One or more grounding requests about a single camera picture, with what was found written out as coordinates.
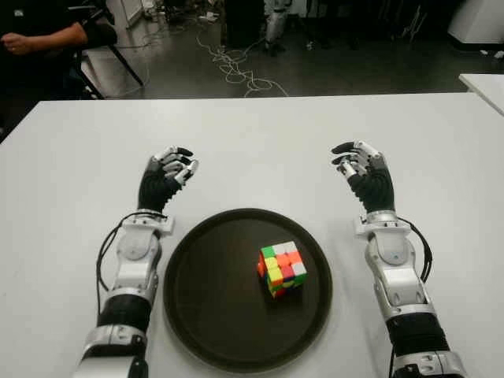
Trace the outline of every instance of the robotic arm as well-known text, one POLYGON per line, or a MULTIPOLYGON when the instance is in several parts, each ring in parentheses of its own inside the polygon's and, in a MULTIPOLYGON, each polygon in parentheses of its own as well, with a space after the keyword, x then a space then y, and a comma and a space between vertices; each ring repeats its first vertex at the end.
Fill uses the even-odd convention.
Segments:
POLYGON ((117 246, 118 268, 110 290, 101 280, 105 252, 100 251, 97 280, 108 294, 103 311, 98 297, 97 325, 87 336, 74 378, 148 377, 144 359, 146 331, 158 288, 159 239, 172 230, 172 219, 162 210, 194 175, 198 161, 190 156, 192 152, 184 148, 169 147, 150 158, 140 184, 137 212, 125 217, 113 230, 117 233, 122 227, 125 234, 117 246))
POLYGON ((415 271, 415 250, 406 238, 410 225, 395 213, 394 188, 384 156, 362 141, 332 150, 332 162, 363 202, 367 217, 356 233, 369 244, 365 260, 375 277, 375 294, 395 354, 394 378, 467 378, 450 351, 424 280, 415 271))

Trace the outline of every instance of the floor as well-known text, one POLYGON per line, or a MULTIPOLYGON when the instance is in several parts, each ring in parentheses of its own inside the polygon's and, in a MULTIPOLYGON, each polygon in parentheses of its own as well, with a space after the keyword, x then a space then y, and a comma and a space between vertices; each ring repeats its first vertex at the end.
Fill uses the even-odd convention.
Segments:
MULTIPOLYGON (((169 29, 161 17, 158 22, 141 19, 128 30, 124 26, 124 20, 117 16, 117 45, 146 85, 139 87, 108 50, 91 50, 86 71, 107 98, 284 95, 275 84, 268 91, 248 91, 248 80, 235 84, 225 81, 226 75, 219 69, 222 62, 213 62, 213 56, 196 40, 198 36, 202 44, 217 51, 218 23, 202 26, 193 16, 182 27, 169 29)), ((239 69, 252 71, 255 78, 274 80, 290 96, 459 92, 466 90, 458 80, 461 72, 504 73, 502 59, 457 51, 447 40, 416 40, 411 44, 364 40, 358 50, 352 50, 340 36, 332 40, 328 50, 317 44, 307 50, 301 30, 289 28, 283 44, 287 51, 278 57, 267 56, 260 46, 253 48, 239 69)), ((230 55, 238 57, 239 53, 230 55)), ((243 77, 228 79, 239 81, 243 77)), ((270 86, 266 82, 256 84, 270 86)))

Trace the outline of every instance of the white table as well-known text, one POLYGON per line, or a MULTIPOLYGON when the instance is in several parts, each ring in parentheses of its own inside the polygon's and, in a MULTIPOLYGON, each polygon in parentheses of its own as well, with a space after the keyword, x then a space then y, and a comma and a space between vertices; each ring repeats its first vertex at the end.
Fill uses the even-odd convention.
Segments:
POLYGON ((458 78, 504 116, 504 75, 462 73, 458 78))
MULTIPOLYGON (((398 213, 431 244, 428 289, 450 345, 472 377, 498 376, 504 127, 471 93, 38 104, 0 145, 0 376, 70 375, 95 325, 98 247, 134 209, 147 158, 176 143, 201 165, 165 210, 176 230, 160 276, 205 218, 244 206, 280 212, 326 253, 333 308, 297 361, 264 376, 384 377, 390 343, 351 223, 363 209, 329 163, 333 146, 354 139, 386 153, 398 213)), ((228 376, 167 331, 161 292, 149 336, 150 376, 228 376)))

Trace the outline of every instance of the round tray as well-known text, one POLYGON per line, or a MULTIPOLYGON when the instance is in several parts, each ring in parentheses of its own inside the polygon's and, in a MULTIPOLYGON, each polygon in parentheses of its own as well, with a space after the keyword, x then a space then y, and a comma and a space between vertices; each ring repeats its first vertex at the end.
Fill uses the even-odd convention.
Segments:
POLYGON ((227 211, 196 226, 170 258, 163 290, 167 318, 183 344, 233 372, 260 372, 299 356, 323 328, 331 298, 331 271, 315 239, 262 209, 227 211), (256 270, 259 250, 291 240, 308 276, 274 299, 256 270))

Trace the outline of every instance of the robot finger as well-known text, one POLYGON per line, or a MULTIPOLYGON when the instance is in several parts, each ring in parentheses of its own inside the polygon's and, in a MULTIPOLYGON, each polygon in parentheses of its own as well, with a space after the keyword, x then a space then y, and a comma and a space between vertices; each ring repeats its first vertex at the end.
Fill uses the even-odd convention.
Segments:
POLYGON ((354 152, 354 142, 346 142, 340 144, 339 146, 333 148, 331 150, 334 154, 343 154, 345 152, 354 152))
POLYGON ((358 175, 358 172, 355 170, 355 168, 352 166, 352 164, 348 160, 343 160, 341 163, 339 163, 339 165, 336 169, 342 175, 344 175, 347 180, 354 175, 358 175))
POLYGON ((350 165, 355 169, 357 174, 359 174, 360 176, 364 176, 365 174, 368 173, 367 169, 362 164, 356 161, 351 161, 350 165))
POLYGON ((341 156, 338 156, 336 159, 334 159, 332 161, 332 164, 338 165, 343 160, 355 161, 359 165, 361 165, 364 169, 367 169, 369 167, 369 160, 365 159, 364 157, 362 157, 357 153, 342 154, 341 156))
POLYGON ((169 163, 171 163, 172 161, 181 161, 182 163, 184 163, 185 165, 187 164, 190 164, 191 163, 191 160, 189 160, 187 157, 185 157, 184 155, 182 154, 170 154, 166 157, 164 157, 162 160, 161 160, 161 163, 163 165, 167 165, 169 163))
POLYGON ((193 160, 185 169, 177 173, 173 178, 183 186, 187 180, 189 180, 198 169, 199 163, 197 160, 193 160))
POLYGON ((354 143, 354 150, 359 153, 366 160, 369 158, 378 158, 381 156, 381 153, 374 147, 370 146, 366 142, 362 142, 361 140, 354 143))
POLYGON ((177 146, 170 146, 166 150, 155 154, 154 159, 157 161, 162 161, 166 157, 168 157, 171 154, 178 154, 178 155, 183 155, 183 156, 192 156, 192 152, 189 150, 183 148, 183 147, 177 147, 177 146))
POLYGON ((180 172, 182 169, 186 168, 186 165, 182 161, 172 161, 171 163, 168 163, 167 165, 163 165, 163 171, 165 172, 170 172, 170 171, 177 171, 180 172))

